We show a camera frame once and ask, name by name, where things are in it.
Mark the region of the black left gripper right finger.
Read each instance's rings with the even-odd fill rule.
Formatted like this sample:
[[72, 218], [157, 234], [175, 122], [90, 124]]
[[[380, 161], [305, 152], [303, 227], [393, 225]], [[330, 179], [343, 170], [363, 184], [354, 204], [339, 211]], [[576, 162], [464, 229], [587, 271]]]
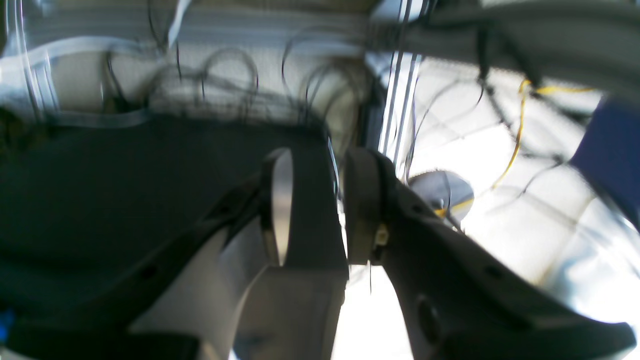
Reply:
[[628, 323], [583, 316], [448, 227], [375, 150], [343, 160], [347, 259], [379, 265], [416, 360], [621, 360]]

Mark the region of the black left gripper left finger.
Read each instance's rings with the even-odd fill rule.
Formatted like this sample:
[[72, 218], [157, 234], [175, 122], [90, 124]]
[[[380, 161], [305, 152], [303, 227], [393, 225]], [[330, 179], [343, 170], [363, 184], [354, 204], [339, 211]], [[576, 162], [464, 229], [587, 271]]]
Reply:
[[329, 360], [348, 279], [329, 176], [288, 148], [109, 291], [21, 314], [3, 360]]

